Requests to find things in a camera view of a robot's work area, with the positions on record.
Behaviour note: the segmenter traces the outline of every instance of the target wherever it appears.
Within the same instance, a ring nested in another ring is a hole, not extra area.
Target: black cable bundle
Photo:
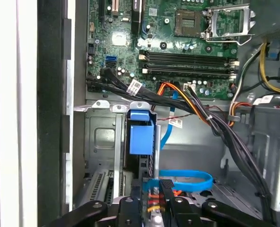
[[[144,87],[140,88],[136,96],[130,95],[126,92],[128,86],[120,81],[109,68],[105,68],[101,76],[107,79],[107,81],[111,82],[114,87],[95,81],[95,79],[93,78],[88,78],[87,83],[133,101],[145,101],[151,105],[175,107],[187,111],[191,114],[195,113],[188,102],[159,96],[158,94]],[[178,91],[180,94],[183,94],[187,97],[185,92],[181,91],[180,89]],[[189,92],[190,99],[188,101],[191,101],[197,108],[197,111],[200,112],[201,117],[205,118],[206,122],[208,122],[208,124],[212,128],[214,135],[220,136],[222,138],[225,145],[229,148],[231,156],[238,168],[241,170],[244,176],[255,186],[257,190],[256,195],[258,195],[261,199],[263,219],[267,222],[275,224],[275,213],[271,209],[271,193],[250,151],[239,138],[239,136],[227,125],[226,122],[224,122],[216,114],[204,108],[203,104],[194,91],[190,89]]]

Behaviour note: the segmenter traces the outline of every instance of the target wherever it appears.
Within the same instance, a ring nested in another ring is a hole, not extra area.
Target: metal frame
[[[243,29],[242,32],[239,33],[225,33],[221,36],[217,33],[217,20],[219,16],[219,12],[231,12],[234,10],[242,10],[243,11]],[[249,9],[249,4],[235,5],[235,6],[223,6],[223,7],[214,7],[208,8],[206,16],[209,18],[209,27],[206,32],[203,33],[205,40],[207,42],[221,42],[221,43],[237,43],[238,45],[244,45],[252,39],[254,34],[249,34],[249,30],[255,25],[255,21],[250,21],[252,17],[255,17],[255,13]],[[240,44],[238,40],[231,41],[216,41],[216,38],[232,38],[232,37],[241,37],[248,36],[248,40],[244,43]]]
[[[36,71],[37,1],[0,1],[0,227],[37,226]]]

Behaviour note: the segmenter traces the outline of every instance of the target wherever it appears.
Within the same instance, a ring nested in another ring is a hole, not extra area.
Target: cpu socket
[[[175,35],[200,37],[201,12],[178,9],[176,11]]]

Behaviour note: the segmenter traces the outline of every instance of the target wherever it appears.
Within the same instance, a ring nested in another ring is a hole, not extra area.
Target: white wire
[[[243,84],[243,77],[244,77],[244,73],[245,73],[245,69],[248,67],[248,65],[250,64],[250,62],[252,61],[252,59],[258,54],[258,52],[261,50],[263,44],[261,44],[259,46],[258,49],[255,50],[255,52],[252,54],[252,56],[247,60],[247,62],[245,62],[244,66],[242,67],[242,71],[241,71],[241,75],[240,75],[240,80],[239,80],[239,83],[238,83],[238,88],[237,88],[237,91],[233,97],[233,99],[231,100],[231,103],[230,103],[230,107],[229,107],[229,115],[232,114],[232,108],[233,108],[233,105],[236,101],[236,98],[239,96],[239,93],[241,91],[241,88],[242,88],[242,84]]]

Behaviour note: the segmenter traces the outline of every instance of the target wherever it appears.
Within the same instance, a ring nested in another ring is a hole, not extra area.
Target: yellow wire
[[[160,206],[152,206],[150,208],[148,208],[148,212],[152,212],[153,210],[159,210]]]
[[[261,73],[261,77],[262,77],[262,80],[265,82],[265,84],[269,88],[271,88],[272,90],[280,93],[280,88],[273,86],[271,83],[268,82],[268,80],[266,78],[266,73],[265,73],[266,48],[267,48],[267,42],[263,44],[263,47],[261,49],[261,54],[260,54],[260,73]]]

